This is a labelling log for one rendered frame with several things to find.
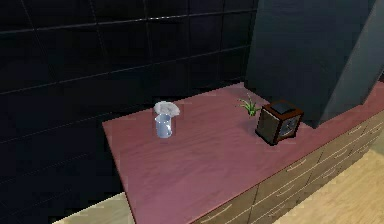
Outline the grey crumpled cloth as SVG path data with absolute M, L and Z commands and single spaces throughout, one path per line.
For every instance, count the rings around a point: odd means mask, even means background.
M 175 117 L 180 114 L 179 107 L 176 104 L 168 101 L 157 102 L 154 105 L 154 111 L 157 114 L 167 114 L 170 117 Z

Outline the red topped drawer chest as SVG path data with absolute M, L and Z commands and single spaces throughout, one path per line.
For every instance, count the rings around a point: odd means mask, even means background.
M 384 130 L 384 82 L 367 101 L 275 146 L 239 107 L 240 84 L 178 101 L 171 137 L 144 110 L 103 129 L 135 224 L 272 224 L 366 152 Z

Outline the small green plant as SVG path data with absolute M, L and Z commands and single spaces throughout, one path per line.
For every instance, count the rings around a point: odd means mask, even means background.
M 239 106 L 243 107 L 246 111 L 247 114 L 250 117 L 253 117 L 256 115 L 256 113 L 260 110 L 260 107 L 256 106 L 256 103 L 251 99 L 250 95 L 248 95 L 248 99 L 239 99 Z

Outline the dark brown box clock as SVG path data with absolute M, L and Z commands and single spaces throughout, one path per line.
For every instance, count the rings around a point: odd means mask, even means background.
M 292 103 L 279 100 L 261 108 L 255 133 L 269 145 L 294 138 L 304 112 Z

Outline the dark grey tall cabinet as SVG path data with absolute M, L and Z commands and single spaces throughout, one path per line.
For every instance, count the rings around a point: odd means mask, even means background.
M 384 72 L 384 0 L 259 0 L 245 87 L 316 128 L 364 103 Z

